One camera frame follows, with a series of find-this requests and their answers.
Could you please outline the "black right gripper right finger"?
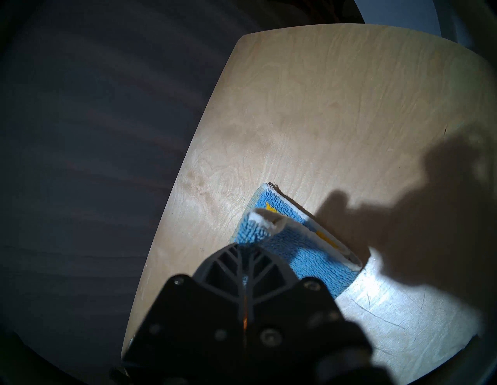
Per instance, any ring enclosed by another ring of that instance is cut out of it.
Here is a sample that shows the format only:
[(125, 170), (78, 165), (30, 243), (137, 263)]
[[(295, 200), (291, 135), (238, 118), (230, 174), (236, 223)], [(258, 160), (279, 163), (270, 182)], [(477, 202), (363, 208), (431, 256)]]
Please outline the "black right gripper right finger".
[(372, 384), (372, 346), (317, 277), (246, 245), (246, 384)]

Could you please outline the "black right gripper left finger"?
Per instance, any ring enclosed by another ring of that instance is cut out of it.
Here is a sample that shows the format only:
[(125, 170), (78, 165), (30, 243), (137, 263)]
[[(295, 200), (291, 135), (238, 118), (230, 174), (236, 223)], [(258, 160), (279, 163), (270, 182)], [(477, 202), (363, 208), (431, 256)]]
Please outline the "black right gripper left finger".
[(241, 383), (241, 284), (238, 244), (169, 278), (122, 359), (130, 384)]

